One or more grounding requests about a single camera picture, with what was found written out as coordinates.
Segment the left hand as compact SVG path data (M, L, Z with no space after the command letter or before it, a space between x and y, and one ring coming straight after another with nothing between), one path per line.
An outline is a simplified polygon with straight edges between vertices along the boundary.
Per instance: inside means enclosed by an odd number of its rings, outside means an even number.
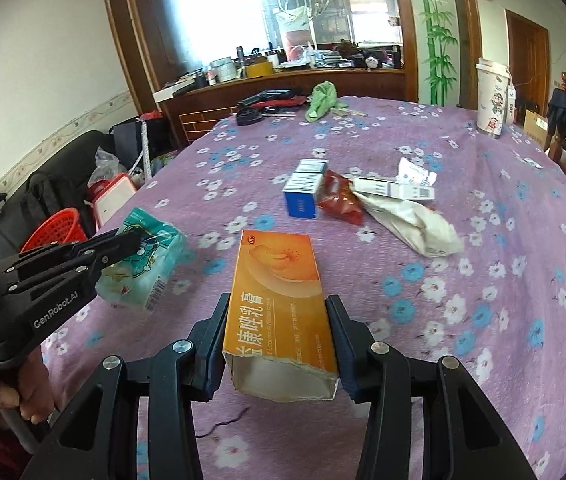
M25 420L38 425L54 411L54 400L48 368L41 349L34 350L18 371L15 386L0 380L0 411L17 408ZM0 413L0 425L6 426Z

